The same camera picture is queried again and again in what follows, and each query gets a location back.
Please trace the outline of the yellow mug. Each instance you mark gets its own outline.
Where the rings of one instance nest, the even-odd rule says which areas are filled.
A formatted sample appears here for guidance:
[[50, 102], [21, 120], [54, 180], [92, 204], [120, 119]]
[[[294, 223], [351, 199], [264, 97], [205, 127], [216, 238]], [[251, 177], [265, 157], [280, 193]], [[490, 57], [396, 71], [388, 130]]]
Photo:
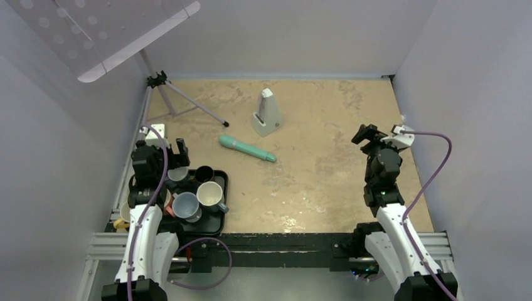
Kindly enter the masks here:
[[114, 229], [117, 232], [126, 231], [130, 227], [130, 207], [127, 202], [120, 207], [120, 218], [113, 222]]

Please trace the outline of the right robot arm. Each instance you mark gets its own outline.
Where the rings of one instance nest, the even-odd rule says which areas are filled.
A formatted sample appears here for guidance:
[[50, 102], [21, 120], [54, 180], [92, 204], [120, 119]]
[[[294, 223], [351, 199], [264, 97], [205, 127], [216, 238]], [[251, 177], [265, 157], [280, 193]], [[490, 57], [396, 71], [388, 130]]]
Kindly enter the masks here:
[[366, 154], [364, 201], [376, 221], [358, 224], [352, 239], [355, 256], [370, 254], [394, 289], [395, 300], [457, 300], [459, 284], [433, 259], [409, 218], [396, 180], [416, 132], [395, 125], [388, 135], [373, 124], [361, 125], [352, 143]]

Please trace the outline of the blue-grey mug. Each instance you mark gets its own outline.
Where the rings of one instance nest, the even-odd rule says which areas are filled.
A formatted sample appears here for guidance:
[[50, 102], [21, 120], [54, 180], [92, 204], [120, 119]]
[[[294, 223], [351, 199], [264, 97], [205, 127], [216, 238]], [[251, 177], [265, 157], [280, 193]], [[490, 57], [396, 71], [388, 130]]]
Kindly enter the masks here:
[[167, 171], [165, 183], [169, 187], [183, 187], [188, 184], [188, 181], [189, 169], [187, 167], [178, 167]]

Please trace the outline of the white metronome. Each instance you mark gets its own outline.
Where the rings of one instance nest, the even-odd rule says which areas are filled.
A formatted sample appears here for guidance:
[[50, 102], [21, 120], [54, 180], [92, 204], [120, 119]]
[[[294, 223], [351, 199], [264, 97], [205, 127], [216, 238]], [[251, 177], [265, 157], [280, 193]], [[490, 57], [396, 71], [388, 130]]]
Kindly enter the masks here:
[[284, 119], [271, 89], [265, 88], [259, 93], [258, 107], [252, 114], [251, 123], [261, 137], [265, 137], [283, 126]]

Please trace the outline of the light grey mug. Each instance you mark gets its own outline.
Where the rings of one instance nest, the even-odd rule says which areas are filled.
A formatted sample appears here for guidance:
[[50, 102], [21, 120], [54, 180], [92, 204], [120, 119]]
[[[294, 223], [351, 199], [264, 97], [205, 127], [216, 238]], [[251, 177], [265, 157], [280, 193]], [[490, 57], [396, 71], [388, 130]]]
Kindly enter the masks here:
[[181, 218], [188, 223], [195, 223], [200, 220], [202, 211], [198, 198], [194, 193], [174, 193], [173, 197], [174, 200], [171, 208], [178, 218]]

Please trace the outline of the brown mug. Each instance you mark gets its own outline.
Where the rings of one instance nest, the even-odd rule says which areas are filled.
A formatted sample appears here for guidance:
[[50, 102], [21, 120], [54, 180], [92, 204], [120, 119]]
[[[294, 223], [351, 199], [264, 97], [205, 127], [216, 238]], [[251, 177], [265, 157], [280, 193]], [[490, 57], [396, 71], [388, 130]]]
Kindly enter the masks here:
[[195, 184], [213, 181], [215, 181], [215, 171], [210, 166], [200, 166], [193, 173], [192, 182]]

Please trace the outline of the pink mug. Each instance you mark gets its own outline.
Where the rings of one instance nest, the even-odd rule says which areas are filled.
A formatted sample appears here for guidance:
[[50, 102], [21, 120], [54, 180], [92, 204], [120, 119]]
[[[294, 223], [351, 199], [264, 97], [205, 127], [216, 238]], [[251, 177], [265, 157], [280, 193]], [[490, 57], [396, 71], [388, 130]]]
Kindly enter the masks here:
[[173, 197], [173, 194], [167, 190], [166, 191], [166, 199], [165, 199], [165, 202], [164, 202], [164, 207], [163, 207], [163, 215], [165, 216], [172, 216], [172, 217], [176, 217], [173, 209], [172, 209], [172, 205], [173, 205], [173, 201], [174, 201], [174, 197]]

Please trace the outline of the dark teal cup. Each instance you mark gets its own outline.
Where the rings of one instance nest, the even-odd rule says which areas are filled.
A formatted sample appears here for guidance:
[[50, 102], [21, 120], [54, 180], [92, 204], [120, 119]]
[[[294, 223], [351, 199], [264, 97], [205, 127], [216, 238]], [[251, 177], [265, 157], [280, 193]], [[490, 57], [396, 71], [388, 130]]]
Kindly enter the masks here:
[[196, 197], [200, 205], [211, 213], [229, 212], [229, 207], [225, 204], [223, 189], [217, 182], [209, 181], [201, 184]]

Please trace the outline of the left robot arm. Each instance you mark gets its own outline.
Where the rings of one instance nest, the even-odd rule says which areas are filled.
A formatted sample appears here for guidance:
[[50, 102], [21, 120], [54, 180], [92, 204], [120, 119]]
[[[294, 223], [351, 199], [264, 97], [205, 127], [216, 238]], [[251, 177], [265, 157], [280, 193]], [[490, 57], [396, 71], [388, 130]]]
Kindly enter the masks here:
[[175, 232], [159, 232], [170, 192], [164, 180], [168, 170], [188, 167], [190, 159], [183, 139], [176, 139], [178, 154], [171, 147], [136, 142], [132, 151], [134, 170], [128, 187], [129, 232], [119, 271], [112, 284], [102, 287], [102, 300], [167, 300], [171, 258], [182, 255], [187, 239]]

